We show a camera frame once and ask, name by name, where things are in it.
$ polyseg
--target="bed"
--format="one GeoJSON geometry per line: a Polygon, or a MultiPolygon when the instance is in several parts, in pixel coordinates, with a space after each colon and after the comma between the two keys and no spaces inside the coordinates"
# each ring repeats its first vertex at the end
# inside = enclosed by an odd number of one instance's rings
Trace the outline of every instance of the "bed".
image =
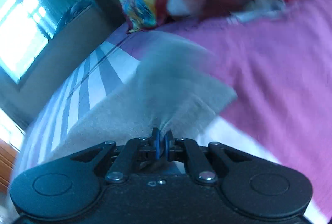
{"type": "MultiPolygon", "coordinates": [[[[306,216],[315,224],[332,216],[330,2],[294,0],[278,18],[244,24],[217,17],[158,28],[217,55],[207,71],[238,94],[198,143],[219,141],[304,173],[314,187],[306,216]]],[[[126,30],[113,32],[53,94],[27,131],[13,178],[45,161],[78,119],[135,73],[147,34],[126,30]]]]}

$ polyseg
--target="brown wooden surface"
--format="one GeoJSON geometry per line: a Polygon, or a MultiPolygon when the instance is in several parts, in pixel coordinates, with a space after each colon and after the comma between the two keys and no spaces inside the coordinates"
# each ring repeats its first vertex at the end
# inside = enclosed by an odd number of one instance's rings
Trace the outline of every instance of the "brown wooden surface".
{"type": "Polygon", "coordinates": [[[17,151],[0,139],[0,191],[7,192],[17,151]]]}

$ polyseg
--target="bolt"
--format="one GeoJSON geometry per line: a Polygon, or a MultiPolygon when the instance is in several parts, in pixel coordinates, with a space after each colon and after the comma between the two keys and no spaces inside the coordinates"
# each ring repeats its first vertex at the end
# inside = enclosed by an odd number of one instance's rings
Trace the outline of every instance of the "bolt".
{"type": "Polygon", "coordinates": [[[150,181],[147,183],[148,186],[156,186],[157,182],[156,181],[150,181]]]}
{"type": "Polygon", "coordinates": [[[112,172],[112,173],[107,175],[107,179],[111,183],[120,182],[120,181],[124,180],[124,178],[125,178],[124,174],[120,173],[120,172],[112,172]]]}
{"type": "Polygon", "coordinates": [[[220,145],[219,142],[210,142],[211,145],[220,145]]]}
{"type": "Polygon", "coordinates": [[[200,179],[204,180],[204,181],[210,181],[215,179],[215,173],[210,172],[210,171],[204,171],[200,173],[200,179]]]}

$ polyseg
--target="purple blanket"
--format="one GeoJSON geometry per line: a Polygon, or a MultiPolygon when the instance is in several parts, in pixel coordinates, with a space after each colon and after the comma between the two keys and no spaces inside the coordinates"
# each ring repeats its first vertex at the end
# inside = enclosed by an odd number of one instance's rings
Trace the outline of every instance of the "purple blanket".
{"type": "MultiPolygon", "coordinates": [[[[159,28],[217,55],[208,72],[238,94],[221,116],[284,165],[306,174],[327,217],[332,215],[331,3],[295,0],[275,20],[229,25],[217,18],[159,28]]],[[[121,39],[121,48],[140,59],[147,49],[146,34],[134,33],[123,40],[124,27],[109,41],[121,39]]]]}

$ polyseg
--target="circular cover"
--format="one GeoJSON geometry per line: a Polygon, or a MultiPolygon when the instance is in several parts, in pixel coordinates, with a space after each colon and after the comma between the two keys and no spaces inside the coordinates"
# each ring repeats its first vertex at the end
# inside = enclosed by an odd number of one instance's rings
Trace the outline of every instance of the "circular cover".
{"type": "Polygon", "coordinates": [[[277,164],[237,163],[221,191],[239,211],[255,218],[286,218],[303,213],[312,197],[310,181],[277,164]]]}
{"type": "Polygon", "coordinates": [[[10,195],[18,211],[37,218],[66,218],[89,206],[100,184],[85,163],[64,162],[37,166],[20,174],[10,195]]]}

